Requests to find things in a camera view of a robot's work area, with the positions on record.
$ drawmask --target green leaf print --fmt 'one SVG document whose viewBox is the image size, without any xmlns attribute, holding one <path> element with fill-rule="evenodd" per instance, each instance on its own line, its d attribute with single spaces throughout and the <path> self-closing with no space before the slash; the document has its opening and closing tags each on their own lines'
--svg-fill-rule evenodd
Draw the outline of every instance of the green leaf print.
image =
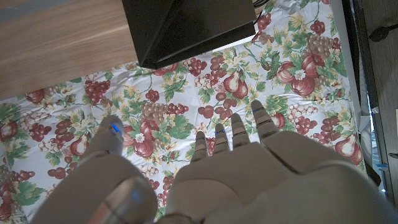
<svg viewBox="0 0 398 224">
<path fill-rule="evenodd" d="M 188 122 L 188 119 L 183 115 L 176 115 L 174 118 L 175 126 L 172 127 L 168 133 L 172 138 L 175 139 L 186 139 L 194 126 Z"/>
<path fill-rule="evenodd" d="M 1 120 L 0 123 L 4 124 L 4 121 L 17 121 L 21 118 L 21 106 L 14 105 L 12 103 L 2 103 L 0 105 Z"/>
<path fill-rule="evenodd" d="M 287 108 L 287 97 L 285 96 L 270 95 L 266 99 L 265 109 L 270 115 L 274 115 L 276 112 L 286 114 Z"/>
<path fill-rule="evenodd" d="M 48 152 L 45 155 L 45 158 L 49 160 L 51 166 L 59 165 L 61 162 L 60 158 L 62 157 L 63 157 L 62 152 L 55 152 L 55 153 Z"/>
<path fill-rule="evenodd" d="M 105 70 L 105 78 L 107 80 L 110 80 L 110 79 L 112 79 L 112 77 L 113 77 L 113 71 L 111 69 Z"/>
<path fill-rule="evenodd" d="M 19 205 L 33 205 L 40 198 L 40 194 L 44 192 L 43 188 L 36 187 L 36 184 L 31 184 L 29 181 L 23 181 L 18 185 L 18 194 L 15 195 L 15 200 Z"/>
<path fill-rule="evenodd" d="M 310 3 L 310 0 L 302 0 L 301 3 L 300 3 L 300 8 L 304 8 L 309 3 Z"/>
<path fill-rule="evenodd" d="M 141 105 L 146 104 L 147 101 L 134 101 L 134 100 L 129 100 L 129 106 L 131 108 L 130 113 L 135 115 L 141 113 Z"/>
<path fill-rule="evenodd" d="M 285 93 L 285 94 L 286 94 L 286 93 L 290 93 L 290 91 L 292 91 L 292 84 L 290 84 L 290 83 L 285 84 L 285 91 L 284 91 L 284 93 Z"/>
<path fill-rule="evenodd" d="M 6 152 L 6 157 L 9 165 L 12 167 L 14 165 L 14 159 L 26 159 L 26 153 L 30 150 L 30 147 L 25 144 L 25 142 L 12 145 L 12 151 Z"/>
<path fill-rule="evenodd" d="M 134 154 L 134 147 L 132 147 L 132 146 L 129 146 L 129 147 L 127 147 L 127 156 L 131 156 L 131 155 L 133 155 Z"/>
<path fill-rule="evenodd" d="M 190 144 L 191 148 L 187 151 L 185 158 L 189 161 L 192 159 L 193 153 L 195 152 L 195 143 Z"/>
<path fill-rule="evenodd" d="M 72 82 L 72 83 L 81 83 L 81 78 L 72 79 L 72 80 L 70 80 L 70 82 Z"/>
<path fill-rule="evenodd" d="M 256 86 L 256 90 L 260 92 L 264 92 L 266 90 L 266 83 L 265 82 L 259 82 Z"/>
</svg>

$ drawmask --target fingertip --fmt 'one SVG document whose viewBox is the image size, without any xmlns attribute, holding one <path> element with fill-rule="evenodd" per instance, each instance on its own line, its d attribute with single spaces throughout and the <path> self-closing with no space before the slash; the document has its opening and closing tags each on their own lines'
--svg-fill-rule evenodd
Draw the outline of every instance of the fingertip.
<svg viewBox="0 0 398 224">
<path fill-rule="evenodd" d="M 238 115 L 237 113 L 235 113 L 235 114 L 232 114 L 232 116 L 231 116 L 231 122 L 234 124 L 234 123 L 237 123 L 237 122 L 242 122 L 242 119 L 241 119 L 241 117 L 240 117 L 240 115 Z"/>
</svg>

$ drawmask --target wooden surface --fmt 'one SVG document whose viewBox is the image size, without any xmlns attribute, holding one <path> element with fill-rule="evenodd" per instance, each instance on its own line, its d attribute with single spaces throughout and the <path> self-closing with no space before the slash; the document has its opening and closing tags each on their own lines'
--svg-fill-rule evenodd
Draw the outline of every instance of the wooden surface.
<svg viewBox="0 0 398 224">
<path fill-rule="evenodd" d="M 4 9 L 6 7 L 17 6 L 21 3 L 27 2 L 28 0 L 1 0 L 0 1 L 0 9 Z"/>
<path fill-rule="evenodd" d="M 398 23 L 396 0 L 362 0 L 368 34 Z M 380 42 L 369 40 L 374 79 L 387 153 L 398 153 L 396 109 L 398 108 L 398 29 Z M 394 200 L 398 205 L 398 159 L 388 156 Z"/>
<path fill-rule="evenodd" d="M 0 30 L 0 99 L 137 60 L 121 0 L 79 0 Z"/>
</svg>

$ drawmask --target wooden table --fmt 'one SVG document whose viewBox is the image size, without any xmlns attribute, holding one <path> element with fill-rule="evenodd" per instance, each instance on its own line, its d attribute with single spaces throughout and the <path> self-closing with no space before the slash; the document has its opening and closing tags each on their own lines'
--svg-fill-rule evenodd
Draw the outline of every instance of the wooden table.
<svg viewBox="0 0 398 224">
<path fill-rule="evenodd" d="M 0 30 L 0 99 L 137 60 L 121 0 L 77 0 Z"/>
</svg>

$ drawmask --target blue led light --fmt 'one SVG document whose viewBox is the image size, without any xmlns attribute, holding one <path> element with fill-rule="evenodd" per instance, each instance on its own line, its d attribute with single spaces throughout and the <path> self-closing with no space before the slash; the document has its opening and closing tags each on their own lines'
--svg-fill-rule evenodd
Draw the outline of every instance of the blue led light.
<svg viewBox="0 0 398 224">
<path fill-rule="evenodd" d="M 116 127 L 116 125 L 114 125 L 114 124 L 112 124 L 112 123 L 110 123 L 110 125 L 112 125 L 113 129 L 114 129 L 116 132 L 119 132 L 119 133 L 120 133 L 119 128 Z"/>
</svg>

